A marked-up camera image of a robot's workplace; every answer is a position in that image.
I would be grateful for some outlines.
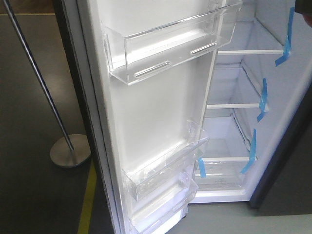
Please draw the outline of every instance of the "gray floor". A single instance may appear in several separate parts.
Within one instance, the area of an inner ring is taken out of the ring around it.
[[[84,128],[55,16],[19,16],[70,134]],[[0,233],[75,234],[89,163],[55,166],[62,137],[7,16],[0,16]]]
[[[256,216],[245,202],[189,205],[168,234],[311,234],[312,214]]]

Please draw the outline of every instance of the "refrigerator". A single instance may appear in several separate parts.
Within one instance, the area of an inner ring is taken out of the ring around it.
[[[116,234],[251,199],[311,84],[295,1],[54,5]]]

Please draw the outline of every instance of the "open refrigerator door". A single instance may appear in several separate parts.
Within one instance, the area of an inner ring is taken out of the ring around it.
[[[163,234],[198,190],[195,160],[217,49],[230,43],[240,0],[106,0],[89,9],[116,176],[116,224]]]

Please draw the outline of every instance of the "crisper drawer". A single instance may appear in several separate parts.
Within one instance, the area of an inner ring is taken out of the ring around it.
[[[239,110],[232,110],[228,117],[205,118],[204,129],[210,139],[195,166],[195,181],[201,191],[242,189],[245,173],[256,160],[255,132],[247,132],[246,119],[238,121]]]
[[[233,158],[236,161],[224,161],[221,158],[211,161],[209,158],[202,158],[205,167],[205,176],[196,163],[195,176],[199,190],[235,190],[241,189],[244,180],[242,169],[246,166],[248,158]]]
[[[219,9],[132,35],[105,28],[110,74],[132,85],[229,43],[242,2],[222,2]]]
[[[208,140],[206,132],[196,123],[189,121],[188,129],[185,141],[181,141],[157,160],[136,172],[123,172],[127,191],[135,201],[150,196],[154,190],[159,191],[159,187],[163,187],[167,182],[179,181],[188,186],[193,169],[187,171],[186,168],[194,165],[198,158],[198,148]]]

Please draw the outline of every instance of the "refrigerator shelf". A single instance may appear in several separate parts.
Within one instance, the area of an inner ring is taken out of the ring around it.
[[[261,91],[261,84],[251,79],[243,67],[217,66],[209,89],[207,109],[259,108]]]
[[[241,0],[144,32],[122,35],[105,28],[110,74],[132,85],[231,41]]]
[[[197,184],[190,179],[189,187],[172,186],[156,201],[130,217],[131,234],[151,234],[195,198]]]
[[[191,174],[186,173],[185,168],[198,158],[197,149],[207,140],[206,132],[196,123],[189,121],[185,141],[136,172],[123,171],[129,193],[136,201],[140,201],[169,180],[187,180]]]

